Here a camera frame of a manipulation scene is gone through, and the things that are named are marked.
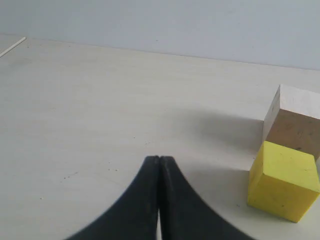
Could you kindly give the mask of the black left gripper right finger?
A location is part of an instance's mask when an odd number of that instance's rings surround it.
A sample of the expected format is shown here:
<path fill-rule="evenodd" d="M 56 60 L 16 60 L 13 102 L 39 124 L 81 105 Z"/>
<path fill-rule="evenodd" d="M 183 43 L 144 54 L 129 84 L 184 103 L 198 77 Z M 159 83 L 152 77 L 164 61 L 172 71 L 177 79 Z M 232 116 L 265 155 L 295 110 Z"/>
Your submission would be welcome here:
<path fill-rule="evenodd" d="M 252 239 L 202 200 L 171 156 L 160 158 L 158 206 L 163 240 Z"/>

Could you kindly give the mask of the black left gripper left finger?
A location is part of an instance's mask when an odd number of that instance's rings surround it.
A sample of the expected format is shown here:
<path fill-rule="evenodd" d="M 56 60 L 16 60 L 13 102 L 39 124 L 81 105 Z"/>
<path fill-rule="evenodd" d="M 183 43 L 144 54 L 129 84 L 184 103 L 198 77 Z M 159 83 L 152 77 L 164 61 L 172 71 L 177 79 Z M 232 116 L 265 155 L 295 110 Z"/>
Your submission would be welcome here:
<path fill-rule="evenodd" d="M 147 156 L 118 200 L 69 240 L 155 240 L 160 157 Z"/>

